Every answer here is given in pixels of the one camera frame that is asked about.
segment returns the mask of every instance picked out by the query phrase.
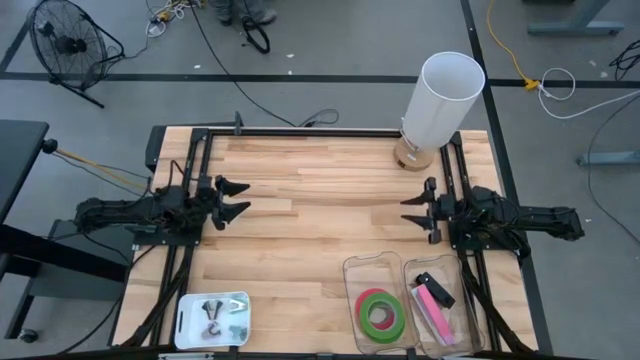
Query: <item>white cord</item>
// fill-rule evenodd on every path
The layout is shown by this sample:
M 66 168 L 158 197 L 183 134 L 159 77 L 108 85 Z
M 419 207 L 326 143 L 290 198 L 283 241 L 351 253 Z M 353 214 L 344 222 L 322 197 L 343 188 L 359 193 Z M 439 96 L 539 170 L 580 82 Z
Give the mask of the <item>white cord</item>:
M 147 21 L 147 28 L 145 30 L 145 34 L 147 35 L 147 37 L 150 38 L 154 38 L 154 37 L 158 37 L 162 34 L 164 34 L 165 30 L 167 30 L 167 23 L 164 21 L 159 21 L 157 23 L 153 23 L 152 21 L 157 19 L 158 14 L 163 13 L 163 12 L 168 12 L 173 14 L 176 18 L 178 18 L 178 20 L 182 20 L 184 19 L 184 9 L 185 8 L 190 8 L 191 5 L 187 5 L 184 2 L 182 2 L 181 0 L 167 0 L 167 3 L 165 6 L 159 8 L 158 10 L 155 10 L 153 12 L 153 16 L 151 17 L 150 20 Z M 156 25 L 159 26 L 159 28 L 161 29 L 159 33 L 157 34 L 152 34 L 149 32 L 149 30 L 151 29 L 151 25 Z
M 567 95 L 565 97 L 557 97 L 557 96 L 551 94 L 550 92 L 548 92 L 544 88 L 544 81 L 547 78 L 547 75 L 550 72 L 553 72 L 553 71 L 560 71 L 560 72 L 563 72 L 563 73 L 569 75 L 569 77 L 571 78 L 571 92 L 569 93 L 569 95 Z M 640 90 L 637 90 L 637 91 L 634 91 L 632 93 L 620 96 L 618 98 L 605 101 L 605 102 L 600 103 L 598 105 L 594 105 L 594 106 L 592 106 L 592 107 L 590 107 L 588 109 L 582 110 L 582 111 L 580 111 L 578 113 L 575 113 L 575 114 L 572 114 L 572 115 L 565 115 L 565 116 L 553 114 L 551 111 L 549 111 L 549 109 L 547 109 L 547 107 L 544 105 L 544 101 L 542 100 L 542 94 L 544 94 L 544 96 L 546 96 L 548 98 L 552 98 L 552 99 L 554 99 L 556 101 L 565 101 L 565 100 L 568 100 L 570 97 L 572 97 L 573 93 L 575 91 L 576 91 L 576 78 L 573 76 L 573 74 L 571 74 L 568 70 L 565 70 L 563 68 L 551 68 L 551 69 L 545 71 L 544 75 L 542 75 L 542 80 L 540 80 L 540 85 L 538 86 L 538 99 L 540 100 L 540 105 L 542 106 L 544 111 L 547 112 L 547 114 L 549 114 L 550 116 L 552 116 L 552 117 L 554 117 L 556 119 L 567 120 L 567 119 L 572 119 L 574 117 L 578 117 L 580 115 L 584 115 L 584 114 L 590 112 L 591 110 L 595 110 L 595 109 L 597 109 L 599 107 L 602 107 L 602 106 L 605 106 L 605 105 L 609 105 L 609 104 L 612 104 L 612 103 L 614 103 L 616 101 L 624 100 L 624 99 L 626 99 L 628 97 L 632 97 L 634 95 L 640 94 Z

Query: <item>tape roll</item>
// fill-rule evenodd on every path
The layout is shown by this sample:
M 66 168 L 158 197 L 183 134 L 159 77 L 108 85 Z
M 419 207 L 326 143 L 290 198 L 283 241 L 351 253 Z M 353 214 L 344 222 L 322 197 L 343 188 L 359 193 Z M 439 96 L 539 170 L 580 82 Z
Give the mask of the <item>tape roll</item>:
M 369 320 L 369 316 L 376 308 L 385 306 L 388 306 L 393 311 L 394 322 L 386 330 L 376 329 L 371 320 Z M 404 309 L 398 299 L 387 292 L 379 292 L 367 296 L 362 302 L 359 318 L 362 332 L 379 344 L 392 343 L 398 340 L 404 332 Z
M 377 293 L 386 293 L 386 291 L 378 288 L 373 288 L 373 289 L 368 289 L 364 291 L 362 294 L 360 294 L 360 296 L 358 296 L 358 298 L 356 299 L 356 316 L 358 318 L 360 318 L 360 309 L 362 307 L 362 302 L 367 297 L 369 297 L 369 295 L 377 294 Z M 372 322 L 373 327 L 375 327 L 378 330 L 388 329 L 389 327 L 391 327 L 391 325 L 393 325 L 393 322 L 395 321 L 395 313 L 390 307 L 384 307 L 383 310 L 385 312 L 385 318 L 379 322 Z

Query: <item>yellow cable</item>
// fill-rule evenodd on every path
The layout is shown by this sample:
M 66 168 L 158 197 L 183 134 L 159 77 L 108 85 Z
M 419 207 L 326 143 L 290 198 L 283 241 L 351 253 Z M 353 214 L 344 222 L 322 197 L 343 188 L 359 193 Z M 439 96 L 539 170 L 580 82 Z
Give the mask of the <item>yellow cable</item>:
M 491 2 L 489 3 L 489 9 L 487 9 L 487 27 L 489 28 L 489 34 L 491 34 L 491 37 L 493 37 L 493 40 L 495 40 L 495 42 L 498 45 L 500 45 L 500 47 L 503 48 L 504 51 L 508 52 L 509 55 L 511 55 L 511 59 L 513 60 L 513 65 L 515 65 L 515 67 L 516 67 L 516 71 L 518 71 L 518 74 L 520 75 L 522 80 L 524 80 L 525 88 L 527 90 L 535 90 L 535 89 L 538 88 L 538 85 L 540 85 L 540 81 L 528 78 L 522 72 L 522 70 L 520 70 L 520 66 L 518 65 L 518 60 L 516 59 L 516 56 L 514 55 L 514 53 L 506 45 L 504 45 L 498 39 L 496 34 L 493 32 L 493 28 L 491 27 L 491 10 L 493 9 L 493 3 L 494 2 L 495 2 L 495 0 L 491 0 Z
M 74 153 L 71 153 L 71 152 L 68 152 L 68 151 L 65 151 L 65 150 L 62 150 L 62 149 L 57 149 L 57 150 L 56 150 L 56 152 L 57 152 L 58 154 L 62 155 L 62 156 L 66 156 L 66 157 L 71 158 L 71 159 L 73 159 L 73 160 L 77 160 L 77 161 L 80 161 L 80 162 L 82 162 L 82 163 L 85 163 L 85 164 L 87 164 L 87 165 L 89 165 L 89 166 L 92 166 L 92 167 L 94 167 L 94 168 L 96 168 L 96 169 L 98 169 L 98 170 L 100 170 L 100 171 L 104 172 L 105 174 L 107 174 L 107 175 L 111 176 L 112 178 L 114 178 L 114 179 L 116 179 L 116 180 L 119 180 L 119 181 L 121 181 L 121 182 L 123 182 L 123 183 L 125 183 L 125 184 L 127 184 L 127 185 L 135 186 L 135 187 L 140 188 L 140 189 L 142 189 L 142 190 L 146 190 L 146 189 L 147 189 L 147 187 L 146 187 L 146 186 L 143 186 L 143 185 L 140 185 L 140 184 L 136 184 L 136 183 L 134 183 L 134 182 L 131 182 L 131 181 L 129 181 L 129 180 L 127 180 L 127 179 L 125 179 L 125 178 L 123 178 L 123 177 L 119 176 L 119 175 L 114 174 L 114 173 L 113 173 L 113 172 L 111 172 L 109 169 L 104 168 L 104 167 L 102 167 L 102 166 L 100 166 L 100 165 L 98 165 L 98 164 L 94 163 L 94 162 L 93 162 L 93 161 L 91 161 L 91 160 L 87 160 L 87 159 L 85 159 L 85 158 L 83 158 L 83 157 L 80 157 L 79 155 L 76 155 L 76 154 L 74 154 Z

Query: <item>green tape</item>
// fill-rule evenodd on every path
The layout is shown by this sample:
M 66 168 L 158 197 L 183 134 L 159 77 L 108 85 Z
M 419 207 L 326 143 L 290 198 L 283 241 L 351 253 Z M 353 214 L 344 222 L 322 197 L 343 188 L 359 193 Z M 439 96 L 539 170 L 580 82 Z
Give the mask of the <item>green tape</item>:
M 388 329 L 378 330 L 369 319 L 373 310 L 379 307 L 390 307 L 394 312 L 394 323 Z M 402 305 L 389 293 L 375 293 L 367 296 L 360 307 L 360 328 L 371 340 L 379 344 L 389 344 L 398 340 L 404 332 L 404 310 Z

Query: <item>white tray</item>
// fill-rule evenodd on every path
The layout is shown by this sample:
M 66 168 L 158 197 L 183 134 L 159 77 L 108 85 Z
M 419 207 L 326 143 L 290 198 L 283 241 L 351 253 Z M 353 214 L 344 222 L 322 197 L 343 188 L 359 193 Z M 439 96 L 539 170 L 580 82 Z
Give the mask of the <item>white tray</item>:
M 247 310 L 237 313 L 229 312 L 229 300 L 234 299 L 247 304 Z M 206 301 L 222 301 L 216 322 L 221 334 L 218 336 L 203 335 L 212 323 L 207 317 L 202 305 Z M 246 292 L 189 294 L 180 298 L 178 303 L 178 318 L 174 341 L 178 349 L 193 349 L 212 346 L 242 346 L 251 335 L 251 303 Z M 247 328 L 244 340 L 234 337 L 229 326 Z

